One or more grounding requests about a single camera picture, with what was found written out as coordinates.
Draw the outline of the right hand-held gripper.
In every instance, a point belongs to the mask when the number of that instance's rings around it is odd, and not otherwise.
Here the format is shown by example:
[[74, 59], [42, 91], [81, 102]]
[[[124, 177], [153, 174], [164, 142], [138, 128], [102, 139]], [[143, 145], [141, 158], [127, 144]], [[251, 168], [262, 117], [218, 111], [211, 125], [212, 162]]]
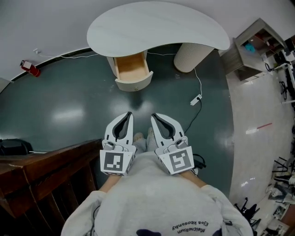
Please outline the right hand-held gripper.
[[155, 153], [167, 172], [175, 175], [194, 169], [192, 147], [180, 123], [160, 113], [152, 114], [151, 123], [159, 147]]

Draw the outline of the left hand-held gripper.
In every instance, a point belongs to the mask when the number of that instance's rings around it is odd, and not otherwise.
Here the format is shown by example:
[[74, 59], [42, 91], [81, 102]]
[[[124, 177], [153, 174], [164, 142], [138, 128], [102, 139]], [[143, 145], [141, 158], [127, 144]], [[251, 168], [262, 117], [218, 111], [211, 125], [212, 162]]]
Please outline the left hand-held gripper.
[[133, 133], [134, 116], [132, 112], [121, 114], [108, 124], [105, 140], [102, 141], [103, 149], [100, 150], [101, 172], [114, 176], [128, 175], [136, 152], [136, 147], [131, 145]]

